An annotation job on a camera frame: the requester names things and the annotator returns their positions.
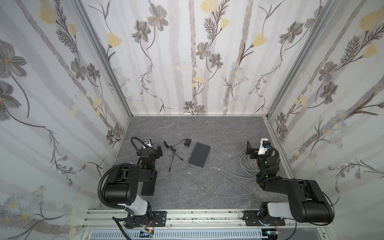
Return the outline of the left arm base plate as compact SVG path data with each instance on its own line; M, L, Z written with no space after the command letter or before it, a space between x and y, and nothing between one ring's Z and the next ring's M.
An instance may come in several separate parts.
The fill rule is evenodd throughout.
M143 216L133 216L128 220L124 221L124 226L127 229L133 229L138 227L143 228L155 228L155 227L165 227L167 219L166 211L154 211L149 215Z

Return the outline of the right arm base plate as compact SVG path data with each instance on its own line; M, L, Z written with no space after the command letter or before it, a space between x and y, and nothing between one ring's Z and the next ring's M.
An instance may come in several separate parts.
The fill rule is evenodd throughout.
M242 220L245 221L247 227L281 227L286 223L282 218L271 217L268 213L260 211L244 211Z

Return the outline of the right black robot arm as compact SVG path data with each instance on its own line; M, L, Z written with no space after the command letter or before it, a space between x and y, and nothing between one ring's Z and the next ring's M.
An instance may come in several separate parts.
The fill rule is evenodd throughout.
M263 202L257 213L262 225L279 220L294 220L316 226L330 224L335 218L331 201L314 180L288 179L278 176L280 153L268 139L261 139L260 147L253 148L247 141L246 155L257 162L256 183L266 192L288 197L287 202Z

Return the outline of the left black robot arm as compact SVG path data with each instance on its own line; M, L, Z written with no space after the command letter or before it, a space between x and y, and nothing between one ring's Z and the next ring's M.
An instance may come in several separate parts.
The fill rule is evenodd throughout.
M128 213L125 218L112 218L121 231L123 228L144 227L148 231L163 227L166 212L154 212L151 204L142 198L154 195L158 174L156 160L163 156L162 148L153 148L150 138L132 137L131 143L138 162L117 164L107 170L98 184L99 200L109 208Z

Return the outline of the black ribbed network switch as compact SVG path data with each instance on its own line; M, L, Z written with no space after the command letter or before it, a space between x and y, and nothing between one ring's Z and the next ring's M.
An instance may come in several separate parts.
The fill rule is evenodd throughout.
M153 197L155 193L157 181L157 171L155 171L154 176L150 178L149 182L143 182L141 195L144 197Z

